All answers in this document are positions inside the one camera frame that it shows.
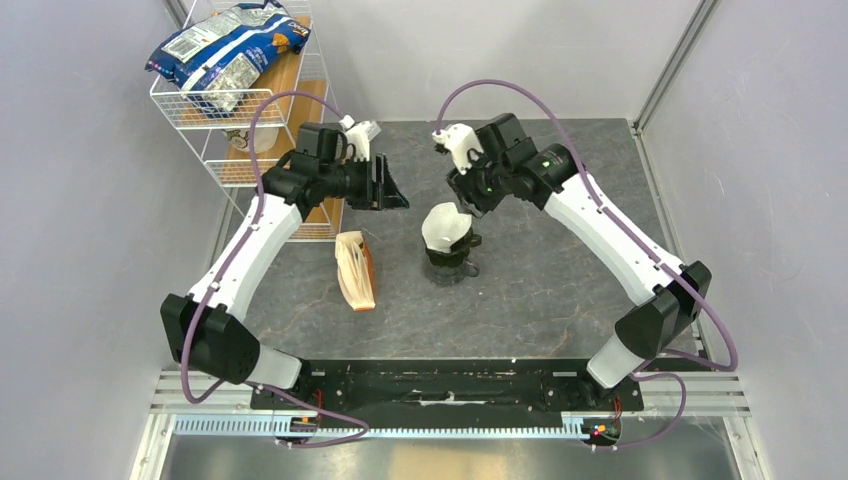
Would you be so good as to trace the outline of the white paper coffee filter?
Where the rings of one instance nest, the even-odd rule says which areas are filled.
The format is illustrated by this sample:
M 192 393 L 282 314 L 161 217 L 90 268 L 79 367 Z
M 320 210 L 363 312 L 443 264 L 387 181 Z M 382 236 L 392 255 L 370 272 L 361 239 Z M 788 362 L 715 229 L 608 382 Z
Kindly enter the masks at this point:
M 431 251 L 450 253 L 451 247 L 471 230 L 472 222 L 472 215 L 462 212 L 454 202 L 435 205 L 421 225 L 425 247 Z

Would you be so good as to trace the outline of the dark green coffee dripper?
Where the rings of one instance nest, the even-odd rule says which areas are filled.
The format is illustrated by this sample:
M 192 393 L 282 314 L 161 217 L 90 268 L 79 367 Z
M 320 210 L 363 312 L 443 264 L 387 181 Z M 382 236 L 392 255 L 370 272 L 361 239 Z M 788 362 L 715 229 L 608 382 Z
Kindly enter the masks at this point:
M 429 262 L 436 267 L 459 268 L 468 260 L 473 248 L 480 246 L 482 237 L 469 229 L 462 237 L 452 240 L 447 247 L 441 250 L 425 247 Z

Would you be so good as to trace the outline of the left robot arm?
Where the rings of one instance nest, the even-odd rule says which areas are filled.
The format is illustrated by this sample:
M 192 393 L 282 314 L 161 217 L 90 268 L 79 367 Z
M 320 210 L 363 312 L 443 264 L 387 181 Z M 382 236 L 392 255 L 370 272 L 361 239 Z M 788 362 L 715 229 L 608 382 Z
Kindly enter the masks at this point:
M 295 147 L 265 171 L 242 224 L 187 294 L 170 294 L 160 314 L 175 361 L 231 384 L 275 386 L 290 408 L 314 393 L 303 362 L 262 344 L 243 320 L 279 250 L 313 209 L 329 198 L 354 210 L 406 209 L 387 158 L 370 152 L 380 128 L 345 117 L 337 127 L 305 123 Z

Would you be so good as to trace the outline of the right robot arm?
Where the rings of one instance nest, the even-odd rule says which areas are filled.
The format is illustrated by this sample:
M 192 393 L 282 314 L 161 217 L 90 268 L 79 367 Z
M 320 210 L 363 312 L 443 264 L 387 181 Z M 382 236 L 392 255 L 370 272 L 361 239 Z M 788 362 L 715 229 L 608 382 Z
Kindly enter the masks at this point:
M 480 218 L 507 196 L 532 203 L 579 238 L 633 303 L 577 382 L 579 400 L 588 408 L 612 402 L 617 385 L 655 359 L 701 313 L 710 270 L 700 261 L 685 264 L 652 241 L 591 175 L 580 173 L 565 145 L 538 149 L 512 114 L 479 128 L 451 124 L 432 138 L 453 161 L 446 180 L 463 209 Z

